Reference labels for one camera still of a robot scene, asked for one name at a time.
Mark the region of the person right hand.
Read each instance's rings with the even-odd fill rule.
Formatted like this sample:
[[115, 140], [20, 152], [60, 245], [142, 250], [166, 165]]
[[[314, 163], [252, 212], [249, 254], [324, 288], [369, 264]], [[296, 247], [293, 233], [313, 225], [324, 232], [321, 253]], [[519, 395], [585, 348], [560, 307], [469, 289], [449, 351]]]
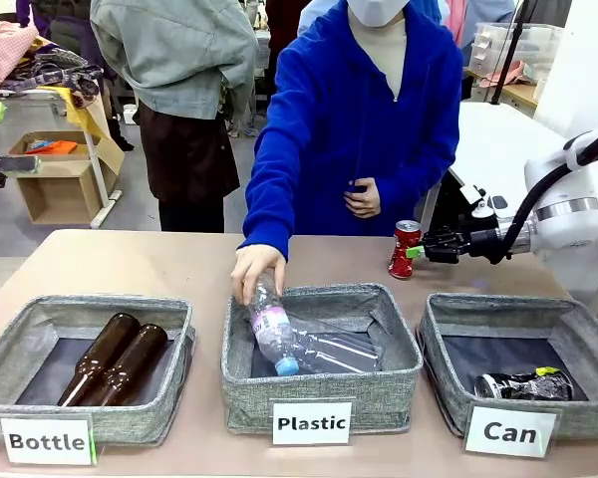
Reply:
[[233, 297], [248, 305], [254, 296], [259, 277], [272, 272], [276, 293], [281, 296], [285, 282], [286, 259], [274, 247], [255, 244], [236, 251], [235, 266], [230, 274]]

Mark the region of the person left hand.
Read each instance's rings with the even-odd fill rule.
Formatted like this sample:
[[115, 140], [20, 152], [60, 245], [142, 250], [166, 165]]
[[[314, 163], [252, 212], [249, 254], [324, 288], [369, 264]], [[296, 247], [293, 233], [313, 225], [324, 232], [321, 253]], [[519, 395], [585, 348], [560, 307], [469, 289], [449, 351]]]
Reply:
[[369, 219], [381, 213], [381, 198], [376, 181], [372, 177], [359, 178], [353, 183], [358, 192], [344, 193], [346, 207], [357, 218]]

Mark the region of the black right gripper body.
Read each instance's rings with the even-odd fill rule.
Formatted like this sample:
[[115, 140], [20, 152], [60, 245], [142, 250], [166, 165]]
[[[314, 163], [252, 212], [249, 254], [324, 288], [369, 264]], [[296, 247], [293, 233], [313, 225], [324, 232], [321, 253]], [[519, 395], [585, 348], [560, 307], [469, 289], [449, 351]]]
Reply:
[[499, 228], [460, 230], [460, 255], [485, 258], [491, 265], [511, 258], [509, 250], [503, 250], [504, 236]]

